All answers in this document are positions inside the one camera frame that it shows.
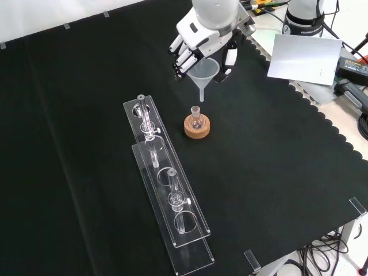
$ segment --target acrylic holder hole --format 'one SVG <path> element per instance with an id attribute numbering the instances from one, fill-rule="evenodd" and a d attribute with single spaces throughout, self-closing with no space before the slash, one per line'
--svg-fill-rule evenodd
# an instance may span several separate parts
<path id="1" fill-rule="evenodd" d="M 197 217 L 190 211 L 182 211 L 175 216 L 174 225 L 180 234 L 190 233 L 197 227 Z"/>
<path id="2" fill-rule="evenodd" d="M 168 182 L 168 177 L 167 177 L 167 171 L 172 169 L 171 167 L 165 167 L 162 168 L 161 170 L 159 170 L 159 172 L 157 173 L 157 181 L 163 185 L 163 186 L 170 186 L 169 182 Z"/>
<path id="3" fill-rule="evenodd" d="M 144 146 L 147 149 L 147 151 L 160 151 L 163 149 L 163 146 L 165 145 L 164 140 L 162 137 L 155 135 L 153 140 L 146 140 L 144 142 Z"/>
<path id="4" fill-rule="evenodd" d="M 147 111 L 150 112 L 150 107 L 148 105 L 146 105 L 147 107 Z M 137 103 L 134 107 L 133 107 L 133 115 L 138 117 L 138 118 L 142 118 L 142 112 L 140 111 L 140 106 L 139 103 Z"/>

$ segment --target test tube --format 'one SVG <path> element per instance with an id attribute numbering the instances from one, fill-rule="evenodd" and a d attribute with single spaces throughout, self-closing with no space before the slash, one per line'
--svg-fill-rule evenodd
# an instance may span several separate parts
<path id="1" fill-rule="evenodd" d="M 159 159 L 157 157 L 157 151 L 154 146 L 154 141 L 147 140 L 146 143 L 148 143 L 148 150 L 150 151 L 151 154 L 152 164 L 154 165 L 154 168 L 158 168 L 160 165 Z"/>
<path id="2" fill-rule="evenodd" d="M 144 136 L 146 140 L 153 140 L 155 138 L 154 128 L 152 127 L 152 123 L 150 120 L 150 116 L 148 115 L 147 105 L 145 104 L 145 96 L 139 95 L 139 108 L 141 111 L 141 117 L 143 119 L 142 130 L 144 132 Z"/>
<path id="3" fill-rule="evenodd" d="M 183 195 L 179 191 L 178 173 L 175 169 L 171 168 L 167 171 L 167 177 L 171 190 L 171 208 L 174 212 L 181 212 L 183 210 Z M 176 222 L 179 233 L 184 234 L 185 227 L 182 213 L 177 215 Z"/>

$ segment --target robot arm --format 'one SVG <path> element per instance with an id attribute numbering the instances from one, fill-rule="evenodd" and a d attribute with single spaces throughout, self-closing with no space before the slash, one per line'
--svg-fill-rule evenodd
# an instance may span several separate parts
<path id="1" fill-rule="evenodd" d="M 202 58 L 223 50 L 223 64 L 217 82 L 231 72 L 237 58 L 234 37 L 239 33 L 251 35 L 249 14 L 239 0 L 192 0 L 193 8 L 177 24 L 179 35 L 168 52 L 175 55 L 174 70 L 179 78 Z"/>
<path id="2" fill-rule="evenodd" d="M 324 0 L 290 1 L 282 33 L 285 35 L 320 37 L 324 22 L 323 6 Z"/>

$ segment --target cable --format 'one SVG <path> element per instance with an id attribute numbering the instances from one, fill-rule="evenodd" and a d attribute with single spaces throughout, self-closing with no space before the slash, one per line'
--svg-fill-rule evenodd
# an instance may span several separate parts
<path id="1" fill-rule="evenodd" d="M 358 233 L 358 235 L 354 238 L 354 240 L 356 240 L 358 237 L 360 237 L 360 236 L 361 236 L 361 234 L 362 234 L 362 232 L 363 232 L 363 226 L 362 226 L 362 224 L 361 224 L 361 223 L 359 223 L 359 233 Z"/>
<path id="2" fill-rule="evenodd" d="M 320 0 L 317 0 L 317 5 L 316 5 L 316 14 L 317 17 L 320 18 L 321 15 L 321 11 L 320 11 Z M 327 26 L 326 22 L 323 21 L 323 27 L 331 34 L 333 35 L 335 38 L 340 39 L 340 37 L 329 27 Z M 354 53 L 356 53 L 357 55 L 359 55 L 366 63 L 368 63 L 368 59 L 365 58 L 361 53 L 359 53 L 357 50 L 355 50 L 352 46 L 348 45 L 345 41 L 343 41 L 343 45 L 345 45 L 346 47 L 350 48 Z"/>
<path id="3" fill-rule="evenodd" d="M 336 9 L 335 9 L 335 12 L 333 14 L 333 19 L 332 19 L 332 23 L 331 23 L 331 30 L 332 30 L 332 26 L 334 25 L 334 22 L 335 22 L 335 17 L 336 17 L 336 14 L 340 12 L 340 3 L 339 3 L 339 0 L 336 0 Z"/>
<path id="4" fill-rule="evenodd" d="M 322 276 L 322 273 L 326 273 L 331 269 L 331 261 L 328 258 L 327 254 L 325 253 L 326 251 L 336 251 L 336 263 L 334 264 L 334 267 L 332 268 L 332 272 L 331 272 L 331 276 L 334 275 L 337 265 L 338 265 L 338 261 L 339 261 L 339 255 L 340 254 L 346 254 L 349 252 L 349 249 L 346 245 L 346 243 L 341 239 L 342 238 L 342 234 L 340 232 L 338 232 L 338 230 L 334 231 L 333 235 L 327 234 L 323 237 L 321 237 L 318 241 L 323 242 L 324 244 L 318 244 L 315 245 L 313 243 L 307 244 L 305 245 L 303 248 L 298 250 L 298 253 L 300 254 L 300 259 L 301 259 L 301 263 L 298 263 L 295 260 L 289 259 L 286 261 L 285 265 L 294 265 L 296 267 L 298 267 L 302 273 L 302 276 L 314 276 L 310 269 L 308 269 L 308 260 L 309 262 L 315 267 L 315 269 L 318 271 L 318 274 L 320 276 Z M 341 244 L 344 244 L 346 247 L 345 251 L 341 251 L 340 250 L 340 246 Z M 319 252 L 323 255 L 323 258 L 327 264 L 326 268 L 322 268 L 316 261 L 315 259 L 315 252 Z"/>
<path id="5" fill-rule="evenodd" d="M 364 139 L 368 140 L 368 116 L 367 114 L 362 113 L 362 115 L 358 119 L 358 131 L 364 137 Z"/>
<path id="6" fill-rule="evenodd" d="M 281 18 L 279 18 L 278 16 L 276 16 L 275 14 L 273 14 L 272 12 L 266 10 L 266 9 L 261 9 L 263 10 L 265 13 L 271 14 L 273 17 L 275 17 L 278 21 L 280 21 L 281 23 L 283 23 L 283 20 L 281 20 Z"/>
<path id="7" fill-rule="evenodd" d="M 262 10 L 264 7 L 281 7 L 283 5 L 287 5 L 290 1 L 291 0 L 288 0 L 286 2 L 269 2 L 269 3 L 257 4 L 257 5 L 250 5 L 251 1 L 248 1 L 248 0 L 243 0 L 240 2 L 246 10 L 256 10 L 256 9 Z"/>

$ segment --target acrylic test tube rack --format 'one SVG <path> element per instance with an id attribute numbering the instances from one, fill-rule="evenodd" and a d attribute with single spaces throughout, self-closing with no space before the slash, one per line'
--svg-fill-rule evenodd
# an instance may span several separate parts
<path id="1" fill-rule="evenodd" d="M 210 230 L 151 96 L 124 103 L 141 176 L 177 276 L 214 263 Z"/>

